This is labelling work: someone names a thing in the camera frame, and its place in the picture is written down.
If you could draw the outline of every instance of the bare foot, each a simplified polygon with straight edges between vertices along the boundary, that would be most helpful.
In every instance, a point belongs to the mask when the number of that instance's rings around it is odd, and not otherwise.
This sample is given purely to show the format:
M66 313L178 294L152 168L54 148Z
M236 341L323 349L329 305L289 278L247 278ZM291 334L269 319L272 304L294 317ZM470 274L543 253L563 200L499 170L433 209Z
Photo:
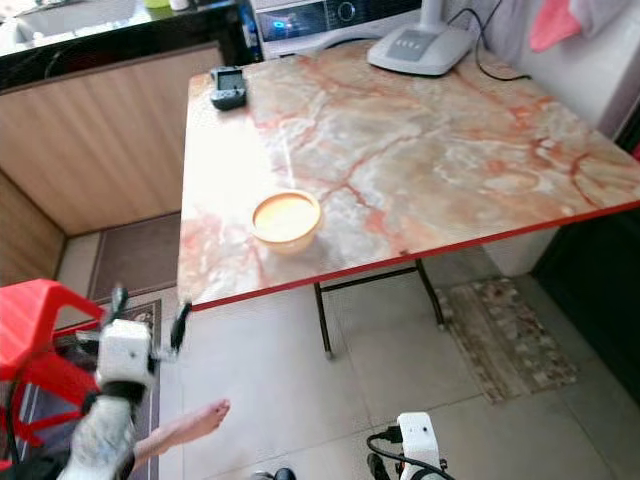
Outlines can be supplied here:
M163 452L210 434L220 426L231 409L229 400L220 400L160 427Z

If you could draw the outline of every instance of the marble table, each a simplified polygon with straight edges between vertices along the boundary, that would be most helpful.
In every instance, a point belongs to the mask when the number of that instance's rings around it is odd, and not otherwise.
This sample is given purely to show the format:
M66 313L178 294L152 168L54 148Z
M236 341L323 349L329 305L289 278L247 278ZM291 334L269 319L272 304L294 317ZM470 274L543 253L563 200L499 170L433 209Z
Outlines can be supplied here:
M370 45L250 65L248 107L230 112L209 75L191 80L178 289L195 309L640 206L640 163L534 82L471 57L399 75L367 64ZM325 214L292 257L250 230L288 188Z

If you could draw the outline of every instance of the black countertop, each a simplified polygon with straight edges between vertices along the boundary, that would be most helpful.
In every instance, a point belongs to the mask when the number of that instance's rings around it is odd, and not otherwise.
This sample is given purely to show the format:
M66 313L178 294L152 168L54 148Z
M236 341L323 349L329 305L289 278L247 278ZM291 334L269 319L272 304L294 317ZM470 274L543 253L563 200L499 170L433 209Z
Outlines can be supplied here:
M73 72L215 41L227 65L258 60L246 46L235 0L180 12L169 7L147 9L142 0L135 1L128 19L48 37L37 44L5 47L4 53L0 51L0 94Z

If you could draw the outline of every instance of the red plastic chair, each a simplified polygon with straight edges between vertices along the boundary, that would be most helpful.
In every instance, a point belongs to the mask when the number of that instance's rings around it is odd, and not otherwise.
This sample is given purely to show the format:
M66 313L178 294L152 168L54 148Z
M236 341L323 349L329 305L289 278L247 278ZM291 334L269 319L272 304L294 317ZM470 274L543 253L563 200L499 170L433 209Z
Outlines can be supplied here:
M79 326L54 331L62 307L73 307L92 319ZM32 280L0 288L0 381L20 375L12 414L16 435L34 447L43 445L38 430L81 416L80 409L61 415L22 422L20 407L28 383L55 393L81 407L87 394L98 391L93 376L56 354L55 338L99 326L104 310L52 280ZM0 407L0 428L6 429L6 412Z

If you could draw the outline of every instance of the desk lamp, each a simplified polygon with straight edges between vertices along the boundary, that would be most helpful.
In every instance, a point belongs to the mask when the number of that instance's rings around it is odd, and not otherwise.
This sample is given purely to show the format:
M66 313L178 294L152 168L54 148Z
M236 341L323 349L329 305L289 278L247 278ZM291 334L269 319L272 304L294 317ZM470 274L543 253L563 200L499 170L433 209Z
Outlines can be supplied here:
M404 25L369 49L377 67L416 75L444 75L471 48L473 36L442 21L443 0L422 0L420 23Z

